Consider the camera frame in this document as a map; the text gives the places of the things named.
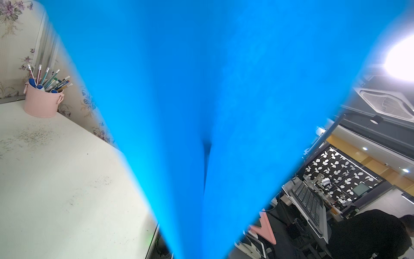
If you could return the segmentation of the dark blue paper sheet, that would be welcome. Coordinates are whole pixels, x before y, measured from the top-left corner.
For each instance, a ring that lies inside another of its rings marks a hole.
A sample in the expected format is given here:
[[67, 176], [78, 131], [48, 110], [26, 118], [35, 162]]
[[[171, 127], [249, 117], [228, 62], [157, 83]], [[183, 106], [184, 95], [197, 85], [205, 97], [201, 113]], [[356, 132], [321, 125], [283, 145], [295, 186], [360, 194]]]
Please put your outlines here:
[[413, 1], [43, 1], [177, 259], [223, 259]]

